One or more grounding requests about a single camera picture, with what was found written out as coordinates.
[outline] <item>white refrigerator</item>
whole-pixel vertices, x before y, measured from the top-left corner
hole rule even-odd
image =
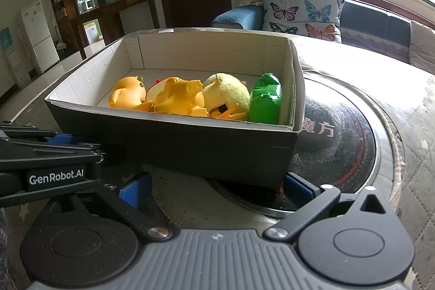
[[[59,56],[48,30],[41,1],[21,10],[21,19],[30,59],[36,71],[42,74],[59,61]]]

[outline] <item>orange butterfly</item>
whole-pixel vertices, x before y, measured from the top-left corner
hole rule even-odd
[[[335,28],[334,25],[329,24],[322,30],[315,28],[309,24],[305,24],[305,28],[308,31],[308,37],[314,37],[315,39],[321,39],[326,41],[334,41],[335,39]]]

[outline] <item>yellow plush toy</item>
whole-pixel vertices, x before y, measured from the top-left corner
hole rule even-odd
[[[109,107],[149,111],[153,102],[145,99],[147,92],[143,81],[137,76],[127,76],[118,81],[109,97]]]
[[[229,74],[212,75],[202,90],[204,106],[212,118],[246,120],[249,113],[249,91],[246,82]]]
[[[201,90],[202,83],[199,80],[169,78],[165,82],[163,91],[154,99],[154,112],[208,117]]]

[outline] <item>sofa backrest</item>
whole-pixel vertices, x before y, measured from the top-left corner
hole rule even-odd
[[[356,0],[346,0],[341,41],[409,63],[410,20]]]

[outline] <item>green package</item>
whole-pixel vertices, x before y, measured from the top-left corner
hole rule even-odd
[[[252,90],[249,121],[278,124],[280,109],[281,84],[272,73],[265,73]]]

